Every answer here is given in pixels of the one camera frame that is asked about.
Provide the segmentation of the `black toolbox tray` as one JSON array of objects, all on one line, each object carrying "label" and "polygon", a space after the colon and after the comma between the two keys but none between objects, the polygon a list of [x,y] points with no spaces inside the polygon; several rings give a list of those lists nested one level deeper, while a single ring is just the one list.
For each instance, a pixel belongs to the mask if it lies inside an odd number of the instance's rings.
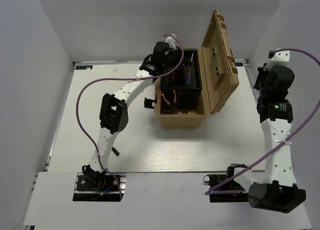
[{"label": "black toolbox tray", "polygon": [[[191,79],[190,84],[186,85],[186,78],[190,67],[192,52],[194,52],[194,56],[191,67]],[[196,49],[184,49],[184,57],[182,63],[179,65],[179,68],[177,68],[172,73],[175,73],[176,77],[178,77],[178,86],[168,87],[169,75],[167,75],[160,79],[161,91],[176,90],[194,92],[202,90],[199,56],[198,51]]]}]

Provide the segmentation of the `blue handled screwdriver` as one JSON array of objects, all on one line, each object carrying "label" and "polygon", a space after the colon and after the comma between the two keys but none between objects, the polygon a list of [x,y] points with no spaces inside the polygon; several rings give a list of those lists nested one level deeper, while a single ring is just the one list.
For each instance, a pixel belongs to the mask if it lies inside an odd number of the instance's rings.
[{"label": "blue handled screwdriver", "polygon": [[192,52],[191,54],[191,58],[190,58],[190,66],[187,72],[187,77],[186,77],[186,81],[185,84],[188,86],[191,82],[191,71],[192,71],[192,65],[193,65],[193,59],[194,59],[194,52]]}]

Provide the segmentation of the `yellow handled needle-nose pliers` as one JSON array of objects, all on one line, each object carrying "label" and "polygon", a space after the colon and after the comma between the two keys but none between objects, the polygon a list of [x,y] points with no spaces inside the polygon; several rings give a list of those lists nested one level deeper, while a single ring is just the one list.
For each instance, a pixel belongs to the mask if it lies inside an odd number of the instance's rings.
[{"label": "yellow handled needle-nose pliers", "polygon": [[174,89],[171,91],[170,104],[175,105],[176,103],[177,103],[177,94],[176,94],[176,90]]}]

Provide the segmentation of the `yellow handled small pliers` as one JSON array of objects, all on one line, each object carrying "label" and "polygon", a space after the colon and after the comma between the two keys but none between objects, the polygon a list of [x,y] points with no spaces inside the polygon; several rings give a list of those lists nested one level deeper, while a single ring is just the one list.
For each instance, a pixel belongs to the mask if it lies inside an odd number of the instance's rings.
[{"label": "yellow handled small pliers", "polygon": [[165,102],[168,106],[170,106],[170,105],[171,105],[171,102],[166,99],[165,95],[162,93],[161,96],[162,96],[164,102]]}]

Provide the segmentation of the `tan plastic toolbox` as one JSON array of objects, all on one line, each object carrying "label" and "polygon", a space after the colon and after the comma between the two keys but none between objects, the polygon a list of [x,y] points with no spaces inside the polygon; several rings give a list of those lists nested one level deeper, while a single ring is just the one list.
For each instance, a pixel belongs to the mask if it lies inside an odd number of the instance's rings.
[{"label": "tan plastic toolbox", "polygon": [[197,129],[218,113],[239,85],[227,26],[214,10],[201,48],[184,48],[183,62],[155,82],[154,112],[163,129]]}]

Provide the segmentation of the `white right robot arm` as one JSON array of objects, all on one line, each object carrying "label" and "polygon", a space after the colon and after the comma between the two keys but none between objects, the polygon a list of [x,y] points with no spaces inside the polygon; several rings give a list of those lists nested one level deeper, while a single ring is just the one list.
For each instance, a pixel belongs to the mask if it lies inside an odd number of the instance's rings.
[{"label": "white right robot arm", "polygon": [[264,136],[265,171],[259,178],[251,170],[232,172],[226,185],[247,191],[252,208],[288,214],[306,200],[306,191],[297,186],[294,176],[291,143],[293,107],[286,99],[295,79],[294,72],[283,65],[258,68],[254,89],[259,91],[257,112]]}]

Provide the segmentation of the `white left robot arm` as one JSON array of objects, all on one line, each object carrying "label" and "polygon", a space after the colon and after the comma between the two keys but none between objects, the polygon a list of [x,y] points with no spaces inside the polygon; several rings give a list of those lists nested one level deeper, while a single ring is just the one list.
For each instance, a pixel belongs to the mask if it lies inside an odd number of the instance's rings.
[{"label": "white left robot arm", "polygon": [[118,134],[129,123],[130,104],[145,88],[158,78],[166,76],[166,70],[176,70],[183,57],[183,49],[176,47],[176,39],[166,35],[162,41],[156,43],[153,53],[144,59],[133,78],[130,78],[120,90],[103,96],[99,113],[99,138],[94,141],[87,132],[85,133],[93,142],[95,153],[88,165],[82,167],[82,173],[94,189],[99,190],[105,186],[104,175],[108,172],[108,159]]}]

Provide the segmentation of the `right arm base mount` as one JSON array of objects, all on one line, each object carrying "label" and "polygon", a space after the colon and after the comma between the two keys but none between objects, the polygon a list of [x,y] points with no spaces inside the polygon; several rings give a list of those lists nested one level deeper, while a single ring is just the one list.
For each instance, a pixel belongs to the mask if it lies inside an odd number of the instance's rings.
[{"label": "right arm base mount", "polygon": [[[227,167],[226,173],[209,173],[203,177],[205,185],[209,189],[222,183],[234,174],[245,169],[245,164],[232,163]],[[220,186],[215,191],[218,193],[207,195],[211,203],[248,203],[248,190],[253,183],[261,183],[262,178],[251,169],[236,177],[235,179]]]}]

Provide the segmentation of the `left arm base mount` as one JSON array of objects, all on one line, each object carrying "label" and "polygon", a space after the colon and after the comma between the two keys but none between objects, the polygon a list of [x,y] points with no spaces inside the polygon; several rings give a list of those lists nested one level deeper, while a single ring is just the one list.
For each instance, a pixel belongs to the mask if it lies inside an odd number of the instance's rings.
[{"label": "left arm base mount", "polygon": [[115,175],[120,185],[118,188],[117,182],[113,176],[106,174],[102,183],[96,186],[83,174],[78,174],[76,177],[73,202],[120,202],[120,193],[122,197],[126,188],[126,175]]}]

